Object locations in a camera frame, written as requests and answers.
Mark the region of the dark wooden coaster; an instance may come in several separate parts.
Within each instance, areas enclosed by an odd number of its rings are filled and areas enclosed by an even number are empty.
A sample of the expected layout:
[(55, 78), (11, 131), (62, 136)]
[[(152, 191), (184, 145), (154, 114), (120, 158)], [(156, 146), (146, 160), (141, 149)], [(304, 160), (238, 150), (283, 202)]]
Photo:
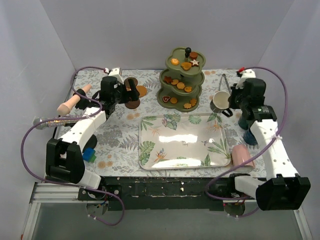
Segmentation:
[(136, 101), (129, 101), (129, 102), (125, 103), (124, 105), (126, 108), (133, 110), (133, 109), (138, 108), (140, 103), (141, 103), (141, 101), (138, 99)]
[(128, 77), (124, 80), (124, 85), (126, 86), (126, 88), (130, 88), (131, 89), (131, 85), (130, 85), (130, 81), (133, 81), (134, 85), (137, 86), (138, 85), (138, 80), (135, 77)]

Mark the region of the cream mug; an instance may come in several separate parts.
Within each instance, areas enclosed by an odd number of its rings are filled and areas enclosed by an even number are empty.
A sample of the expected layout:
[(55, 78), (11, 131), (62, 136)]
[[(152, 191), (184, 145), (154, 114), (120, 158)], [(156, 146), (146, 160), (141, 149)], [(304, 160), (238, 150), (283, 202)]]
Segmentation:
[(216, 114), (223, 114), (230, 118), (233, 112), (229, 108), (229, 97), (231, 95), (226, 91), (218, 91), (210, 102), (210, 109)]

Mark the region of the metal serving tongs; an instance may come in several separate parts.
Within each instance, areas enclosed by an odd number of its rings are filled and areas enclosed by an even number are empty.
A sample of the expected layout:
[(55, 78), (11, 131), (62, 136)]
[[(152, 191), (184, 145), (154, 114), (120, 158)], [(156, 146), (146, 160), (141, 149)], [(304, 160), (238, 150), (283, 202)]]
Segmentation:
[(225, 73), (223, 73), (221, 75), (221, 78), (220, 78), (220, 81), (219, 81), (219, 85), (218, 85), (218, 91), (221, 91), (221, 87), (222, 87), (222, 82), (223, 81), (225, 82), (225, 86), (227, 87), (228, 93), (231, 94), (232, 93), (232, 89), (231, 89), (231, 87), (229, 85), (229, 81), (228, 81), (227, 76), (226, 76)]

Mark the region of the brown star cookie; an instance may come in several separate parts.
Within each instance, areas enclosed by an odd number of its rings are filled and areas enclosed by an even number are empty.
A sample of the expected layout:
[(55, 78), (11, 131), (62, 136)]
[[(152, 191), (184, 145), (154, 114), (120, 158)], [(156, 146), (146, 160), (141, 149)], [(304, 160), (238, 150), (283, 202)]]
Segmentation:
[(170, 84), (173, 81), (173, 79), (170, 76), (165, 76), (163, 81), (166, 82), (167, 84)]

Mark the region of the orange flower cookie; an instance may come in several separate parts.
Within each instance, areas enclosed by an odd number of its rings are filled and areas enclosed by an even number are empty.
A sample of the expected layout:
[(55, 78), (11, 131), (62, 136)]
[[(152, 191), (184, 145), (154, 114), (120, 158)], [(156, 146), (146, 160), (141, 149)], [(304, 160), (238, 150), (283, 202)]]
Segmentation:
[(192, 107), (192, 104), (191, 104), (191, 103), (185, 103), (185, 104), (183, 105), (183, 107), (184, 107), (185, 109), (190, 109), (190, 108)]

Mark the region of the white-iced star cookie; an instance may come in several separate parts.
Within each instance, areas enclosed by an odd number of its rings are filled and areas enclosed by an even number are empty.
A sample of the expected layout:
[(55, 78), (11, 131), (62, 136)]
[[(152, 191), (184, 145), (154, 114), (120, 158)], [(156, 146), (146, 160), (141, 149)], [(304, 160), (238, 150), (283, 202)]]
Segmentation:
[(189, 63), (191, 64), (191, 67), (198, 67), (200, 65), (200, 62), (196, 59), (192, 59)]

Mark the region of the pink mug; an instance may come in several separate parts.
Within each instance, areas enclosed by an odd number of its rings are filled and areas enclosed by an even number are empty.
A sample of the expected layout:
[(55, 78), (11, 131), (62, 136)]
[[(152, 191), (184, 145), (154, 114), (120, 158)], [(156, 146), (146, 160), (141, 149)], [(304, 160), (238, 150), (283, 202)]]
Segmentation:
[[(237, 167), (240, 164), (251, 158), (248, 148), (244, 144), (235, 145), (231, 151), (231, 159), (233, 166)], [(239, 167), (236, 171), (238, 172), (249, 172), (255, 168), (255, 162), (252, 161), (244, 166)]]

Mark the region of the brown heart cookie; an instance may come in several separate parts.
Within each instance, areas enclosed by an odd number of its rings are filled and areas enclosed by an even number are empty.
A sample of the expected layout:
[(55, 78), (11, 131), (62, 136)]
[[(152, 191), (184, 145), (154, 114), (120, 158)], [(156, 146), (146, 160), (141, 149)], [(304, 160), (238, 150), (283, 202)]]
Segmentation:
[(190, 62), (183, 62), (180, 66), (184, 71), (189, 71), (192, 67), (192, 64)]

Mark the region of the dark chocolate round cookie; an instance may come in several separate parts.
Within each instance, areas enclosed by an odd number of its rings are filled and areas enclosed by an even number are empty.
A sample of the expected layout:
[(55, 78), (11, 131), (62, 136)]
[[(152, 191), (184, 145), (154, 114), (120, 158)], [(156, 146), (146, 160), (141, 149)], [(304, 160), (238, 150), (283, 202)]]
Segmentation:
[(190, 54), (189, 54), (189, 58), (191, 60), (196, 60), (198, 58), (198, 53), (195, 52), (195, 51), (191, 51)]

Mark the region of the leaf-patterned white tray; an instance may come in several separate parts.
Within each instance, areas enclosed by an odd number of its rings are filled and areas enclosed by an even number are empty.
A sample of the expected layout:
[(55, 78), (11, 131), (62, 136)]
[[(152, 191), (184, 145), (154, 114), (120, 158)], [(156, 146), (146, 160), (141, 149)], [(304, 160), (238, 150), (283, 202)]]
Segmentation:
[(223, 120), (216, 113), (142, 117), (139, 164), (145, 170), (225, 167), (231, 161)]

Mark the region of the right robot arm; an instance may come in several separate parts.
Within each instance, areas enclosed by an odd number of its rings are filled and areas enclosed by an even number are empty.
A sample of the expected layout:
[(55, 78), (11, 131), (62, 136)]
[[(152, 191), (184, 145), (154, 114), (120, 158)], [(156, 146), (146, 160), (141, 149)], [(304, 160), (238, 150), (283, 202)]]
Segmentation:
[(266, 170), (266, 181), (249, 175), (237, 175), (226, 186), (227, 195), (237, 199), (246, 194), (254, 198), (262, 211), (297, 210), (311, 188), (308, 177), (301, 177), (293, 166), (282, 139), (277, 135), (274, 109), (265, 104), (266, 83), (247, 78), (231, 87), (229, 108), (240, 109), (242, 120), (258, 146)]

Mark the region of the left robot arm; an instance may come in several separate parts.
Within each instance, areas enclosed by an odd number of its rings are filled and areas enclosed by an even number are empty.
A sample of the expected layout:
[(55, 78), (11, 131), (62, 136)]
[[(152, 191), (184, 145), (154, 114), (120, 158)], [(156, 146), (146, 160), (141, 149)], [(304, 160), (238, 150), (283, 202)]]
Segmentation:
[(84, 154), (97, 145), (95, 131), (115, 111), (116, 105), (139, 100), (140, 93), (134, 78), (124, 81), (119, 74), (102, 78), (100, 90), (93, 99), (87, 98), (91, 89), (88, 84), (78, 89), (57, 112), (61, 116), (54, 120), (56, 125), (69, 125), (71, 129), (60, 138), (52, 138), (46, 145), (45, 172), (48, 176), (89, 188), (95, 200), (106, 196), (106, 187), (101, 177), (87, 168)]

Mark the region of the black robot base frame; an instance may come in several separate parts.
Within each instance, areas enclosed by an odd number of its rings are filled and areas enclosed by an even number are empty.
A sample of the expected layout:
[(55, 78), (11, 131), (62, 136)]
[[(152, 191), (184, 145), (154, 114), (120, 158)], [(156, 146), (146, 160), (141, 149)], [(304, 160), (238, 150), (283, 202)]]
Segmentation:
[(81, 188), (78, 200), (99, 203), (106, 202), (109, 211), (125, 210), (182, 210), (209, 209), (222, 211), (223, 202), (237, 199), (228, 177), (218, 179), (209, 189), (208, 177), (116, 177), (101, 179), (99, 190), (110, 196)]

